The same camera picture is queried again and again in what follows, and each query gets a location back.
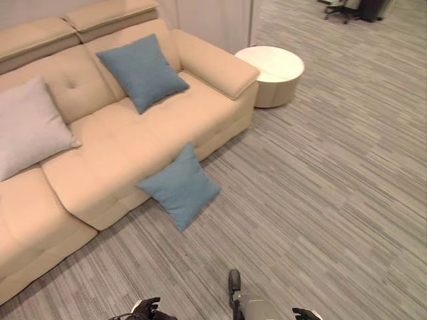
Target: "office chair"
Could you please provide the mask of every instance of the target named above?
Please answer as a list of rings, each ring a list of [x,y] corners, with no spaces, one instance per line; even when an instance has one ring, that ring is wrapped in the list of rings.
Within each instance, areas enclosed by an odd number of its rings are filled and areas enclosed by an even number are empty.
[[[346,7],[348,0],[340,0],[341,5],[329,5],[325,9],[325,20],[329,19],[329,15],[333,13],[341,13],[344,17],[344,24],[346,25],[350,19],[358,20],[358,11],[349,7]]]

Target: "sofa backrest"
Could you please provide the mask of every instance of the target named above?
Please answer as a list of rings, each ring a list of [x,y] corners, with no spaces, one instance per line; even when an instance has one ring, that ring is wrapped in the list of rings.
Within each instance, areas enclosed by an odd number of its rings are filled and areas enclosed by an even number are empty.
[[[127,96],[96,53],[152,33],[168,63],[180,71],[170,32],[154,19],[156,7],[153,0],[104,0],[68,14],[72,27],[48,18],[0,31],[0,43],[7,44],[0,49],[0,93],[40,75],[64,122],[72,123]]]
[[[154,0],[103,0],[66,14],[83,43],[159,17]]]
[[[128,43],[132,43],[138,39],[151,35],[152,33],[155,33],[157,40],[159,41],[161,51],[169,65],[175,71],[180,71],[181,63],[179,61],[177,48],[175,46],[175,43],[173,42],[173,39],[171,38],[171,33],[166,27],[165,21],[163,21],[162,19],[155,19],[145,23],[141,23],[139,25],[133,25],[132,27],[117,31],[115,33],[112,33],[111,35],[100,37],[85,44],[85,47],[90,52],[91,56],[93,57],[93,60],[97,64],[104,79],[108,82],[108,85],[113,91],[114,96],[117,100],[122,100],[127,95],[125,91],[121,88],[115,77],[98,59],[96,53],[127,45]]]
[[[83,45],[0,75],[0,93],[42,76],[66,124],[116,101]]]
[[[75,30],[50,17],[0,31],[0,75],[79,44]]]

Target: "white wall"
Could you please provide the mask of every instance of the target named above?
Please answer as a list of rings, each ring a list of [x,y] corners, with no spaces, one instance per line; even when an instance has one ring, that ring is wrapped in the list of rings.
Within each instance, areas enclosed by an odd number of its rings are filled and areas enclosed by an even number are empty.
[[[98,0],[0,0],[0,29],[39,18],[61,16]]]
[[[255,43],[261,0],[156,1],[172,29],[182,29],[230,53]]]

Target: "pillow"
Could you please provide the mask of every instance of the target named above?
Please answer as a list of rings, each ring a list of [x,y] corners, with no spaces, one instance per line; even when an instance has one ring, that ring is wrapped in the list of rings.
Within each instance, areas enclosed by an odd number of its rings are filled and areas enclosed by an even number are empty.
[[[40,76],[0,93],[0,181],[80,145],[64,124]]]
[[[154,34],[123,47],[98,52],[97,56],[119,81],[139,113],[189,87],[167,64]]]
[[[136,186],[160,202],[181,232],[220,192],[220,186],[200,167],[191,143],[185,145],[173,163]]]

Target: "blue pillow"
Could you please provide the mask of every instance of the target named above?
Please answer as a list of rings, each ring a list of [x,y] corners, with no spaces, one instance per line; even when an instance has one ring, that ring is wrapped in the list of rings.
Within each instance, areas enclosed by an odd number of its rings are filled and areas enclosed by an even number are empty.
[[[181,232],[220,192],[220,186],[200,167],[191,143],[173,163],[136,186],[160,202]]]
[[[189,85],[168,65],[154,34],[96,54],[119,81],[141,114]]]

